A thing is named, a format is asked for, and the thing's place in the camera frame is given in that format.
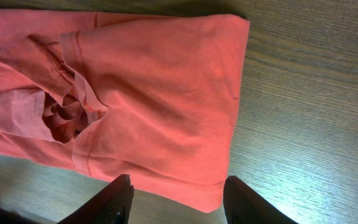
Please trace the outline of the orange printed t-shirt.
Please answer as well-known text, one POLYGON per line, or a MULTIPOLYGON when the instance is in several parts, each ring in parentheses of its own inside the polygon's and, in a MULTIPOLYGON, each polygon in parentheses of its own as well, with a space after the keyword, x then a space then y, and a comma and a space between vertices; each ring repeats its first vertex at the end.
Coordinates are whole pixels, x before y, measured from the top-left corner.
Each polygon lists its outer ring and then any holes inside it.
POLYGON ((0 155, 218 209, 250 23, 0 9, 0 155))

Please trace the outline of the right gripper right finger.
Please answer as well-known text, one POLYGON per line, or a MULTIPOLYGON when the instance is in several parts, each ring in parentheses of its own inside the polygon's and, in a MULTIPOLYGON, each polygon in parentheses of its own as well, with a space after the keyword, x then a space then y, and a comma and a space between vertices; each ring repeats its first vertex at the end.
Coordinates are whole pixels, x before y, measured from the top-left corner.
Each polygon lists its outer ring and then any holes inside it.
POLYGON ((297 224, 235 175, 225 181, 223 205, 228 224, 297 224))

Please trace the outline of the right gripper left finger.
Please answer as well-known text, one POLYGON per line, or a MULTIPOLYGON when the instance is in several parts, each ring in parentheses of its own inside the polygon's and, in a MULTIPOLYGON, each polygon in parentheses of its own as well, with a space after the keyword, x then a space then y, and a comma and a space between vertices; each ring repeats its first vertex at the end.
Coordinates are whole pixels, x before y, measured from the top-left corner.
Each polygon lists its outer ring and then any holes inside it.
POLYGON ((128 224, 133 198, 130 177, 122 174, 58 224, 128 224))

